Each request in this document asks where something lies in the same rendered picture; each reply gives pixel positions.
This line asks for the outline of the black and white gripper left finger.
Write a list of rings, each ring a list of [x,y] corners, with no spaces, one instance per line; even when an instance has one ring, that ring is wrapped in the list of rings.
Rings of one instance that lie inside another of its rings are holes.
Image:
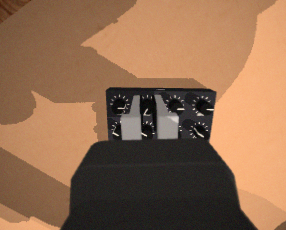
[[[143,105],[142,95],[134,95],[129,114],[122,114],[122,140],[142,140],[143,132]]]

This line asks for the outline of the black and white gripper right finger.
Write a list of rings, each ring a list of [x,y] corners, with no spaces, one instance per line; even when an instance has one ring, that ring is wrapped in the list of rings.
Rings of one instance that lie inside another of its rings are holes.
[[[169,113],[161,95],[152,95],[153,126],[158,139],[178,139],[177,113]]]

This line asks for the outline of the black knob box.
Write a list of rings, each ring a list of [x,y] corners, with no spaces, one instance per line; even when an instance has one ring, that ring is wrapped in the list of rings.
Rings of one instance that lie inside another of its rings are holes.
[[[168,112],[179,117],[178,138],[202,138],[210,142],[216,94],[204,88],[109,87],[106,90],[108,140],[122,140],[120,118],[130,113],[134,95],[142,95],[142,140],[158,139],[153,126],[152,95],[161,95]]]

